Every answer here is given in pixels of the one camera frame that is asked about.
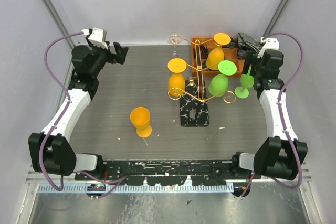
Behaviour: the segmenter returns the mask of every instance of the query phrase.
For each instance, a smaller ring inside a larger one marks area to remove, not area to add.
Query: wine glass base
[[[241,99],[245,99],[248,97],[248,95],[250,94],[250,92],[248,91],[248,89],[243,89],[243,86],[238,86],[235,89],[235,94],[237,97],[241,98]]]
[[[152,127],[149,125],[144,130],[137,129],[136,133],[138,134],[139,137],[148,137],[152,134]]]

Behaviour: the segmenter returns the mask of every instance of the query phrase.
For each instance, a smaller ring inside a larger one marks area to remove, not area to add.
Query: paint splatter
[[[146,145],[147,145],[147,147],[148,147],[148,143],[146,142],[146,140],[144,139],[144,138],[142,138],[144,141],[145,141],[145,143],[146,143]]]

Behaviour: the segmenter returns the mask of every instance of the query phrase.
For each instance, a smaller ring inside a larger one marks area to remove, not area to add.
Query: orange wooden crate
[[[199,40],[202,43],[209,39],[211,39],[211,37],[194,37],[192,38],[192,42],[195,43],[196,40]],[[203,45],[209,50],[209,52],[211,52],[212,49],[215,49],[217,47],[214,40],[211,40]],[[192,48],[192,64],[194,68],[197,68],[196,54],[195,54],[196,46],[194,44],[191,44],[191,48]],[[237,58],[238,48],[222,48],[222,50],[224,52],[225,59],[232,61],[237,66],[237,72],[233,76],[230,76],[230,77],[240,77],[242,75],[242,70],[243,70],[245,60],[239,60]],[[206,58],[202,57],[202,64],[205,61],[206,61]],[[203,76],[204,77],[214,77],[220,73],[221,72],[219,71],[205,70],[203,71]],[[194,69],[193,69],[193,76],[197,76],[197,71]]]

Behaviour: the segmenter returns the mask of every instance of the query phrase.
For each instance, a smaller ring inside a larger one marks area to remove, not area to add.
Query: gold wire glass holder
[[[177,100],[181,99],[181,97],[182,97],[182,95],[177,94],[177,93],[174,93],[175,95],[177,95],[177,98],[171,97],[170,91],[173,90],[173,89],[180,90],[180,91],[182,91],[183,93],[185,93],[185,94],[191,96],[192,98],[196,99],[196,100],[199,101],[199,102],[206,102],[206,101],[208,101],[208,100],[210,100],[210,99],[212,99],[212,98],[214,98],[214,97],[216,97],[216,96],[218,96],[218,95],[220,95],[220,94],[223,94],[223,93],[225,93],[225,92],[231,93],[231,94],[234,96],[234,100],[233,100],[233,101],[227,101],[227,100],[225,100],[226,98],[229,98],[229,97],[230,97],[230,96],[227,96],[227,97],[224,97],[224,98],[223,98],[223,101],[224,101],[224,102],[226,102],[226,103],[228,103],[228,104],[231,104],[231,103],[234,103],[234,102],[236,101],[236,95],[234,94],[234,92],[232,92],[232,91],[230,91],[230,90],[222,91],[222,92],[220,92],[220,93],[218,93],[218,94],[216,94],[216,95],[213,95],[212,97],[207,98],[207,99],[200,99],[200,98],[198,98],[198,97],[196,97],[196,96],[194,96],[194,95],[192,95],[192,94],[190,94],[190,93],[184,91],[183,89],[180,89],[180,88],[177,88],[177,87],[176,87],[176,88],[171,88],[171,89],[168,90],[168,96],[169,96],[169,98],[172,99],[173,101],[177,101]]]

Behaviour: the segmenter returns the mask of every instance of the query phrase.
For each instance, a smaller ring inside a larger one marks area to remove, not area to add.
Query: purple cable
[[[70,38],[72,36],[76,36],[76,35],[81,35],[83,34],[83,32],[79,32],[79,33],[75,33],[75,34],[69,34],[67,36],[63,36],[63,37],[60,37],[56,40],[54,40],[52,43],[50,43],[50,45],[47,47],[46,51],[44,52],[44,64],[49,72],[49,74],[51,75],[51,77],[57,82],[57,84],[63,89],[63,91],[65,92],[65,94],[67,95],[67,98],[68,98],[68,102],[66,104],[66,106],[64,107],[64,109],[62,110],[62,112],[60,113],[59,117],[56,119],[56,121],[54,122],[54,126],[52,126],[50,128],[50,130],[48,131],[48,133],[46,134],[46,136],[44,137],[44,139],[42,140],[42,143],[41,143],[41,146],[40,146],[40,150],[38,152],[38,162],[40,164],[40,167],[41,167],[41,171],[42,173],[44,174],[45,178],[47,179],[47,181],[51,184],[51,186],[57,190],[57,191],[62,191],[63,190],[63,187],[64,187],[64,184],[63,184],[63,175],[61,175],[61,186],[58,187],[56,186],[56,184],[53,182],[53,180],[50,178],[49,174],[47,173],[46,171],[46,168],[44,167],[44,163],[43,163],[43,150],[44,150],[44,147],[46,145],[46,142],[48,140],[48,138],[50,137],[51,133],[53,132],[53,130],[56,128],[58,122],[61,120],[62,116],[65,114],[65,112],[67,111],[68,107],[70,106],[70,94],[67,90],[67,88],[57,79],[57,77],[53,74],[53,72],[51,71],[50,67],[49,67],[49,64],[48,64],[48,60],[47,60],[47,55],[48,55],[48,51],[50,50],[50,48],[56,44],[57,42],[63,40],[63,39],[66,39],[66,38]]]
[[[254,178],[254,175],[256,175],[255,173],[252,174],[250,180],[248,181],[248,184],[245,188],[245,190],[243,191],[243,193],[241,194],[240,198],[243,198],[243,196],[245,195],[245,193],[247,192],[247,189],[250,187],[251,183],[252,183],[252,179]]]
[[[126,179],[126,177],[122,177],[121,181],[119,181],[115,186],[113,186],[112,189],[109,190],[107,193],[104,193],[104,194],[98,196],[98,199],[103,198],[105,196],[108,196],[112,191],[114,191],[116,189],[117,186],[119,186],[121,184],[121,182],[124,181],[124,179]]]
[[[298,182],[297,182],[297,184],[295,186],[286,185],[285,183],[277,180],[276,178],[271,178],[271,179],[273,179],[274,181],[276,181],[277,183],[279,183],[280,185],[282,185],[282,186],[284,186],[284,187],[286,187],[288,189],[298,189],[301,186],[301,183],[302,183],[301,162],[300,162],[300,158],[299,158],[298,152],[297,152],[297,150],[295,148],[294,142],[293,142],[292,138],[290,137],[288,131],[286,131],[287,126],[286,126],[286,122],[285,122],[285,117],[283,115],[282,104],[280,103],[280,101],[281,101],[281,97],[282,97],[282,94],[283,94],[285,88],[294,80],[294,78],[298,75],[299,71],[301,70],[302,63],[303,63],[303,58],[304,58],[305,55],[303,53],[303,47],[302,47],[301,42],[296,37],[294,37],[293,35],[291,35],[289,33],[279,32],[279,33],[269,34],[269,35],[264,36],[264,37],[266,38],[266,37],[270,37],[270,36],[274,36],[274,35],[286,35],[286,36],[292,38],[298,44],[298,46],[300,48],[300,63],[299,63],[299,66],[298,66],[297,70],[295,71],[295,73],[292,75],[292,77],[280,89],[279,96],[278,96],[278,108],[279,108],[279,114],[280,114],[280,119],[281,119],[282,127],[283,127],[283,130],[285,131],[285,135],[286,135],[286,137],[287,137],[287,139],[289,141],[290,147],[293,150],[295,161],[296,161],[296,164],[298,166],[298,175],[299,175],[299,178],[298,178]],[[243,191],[241,197],[246,193],[248,187],[251,185],[253,177],[254,177],[254,174],[250,178],[250,180],[249,180],[249,182],[248,182],[245,190]]]

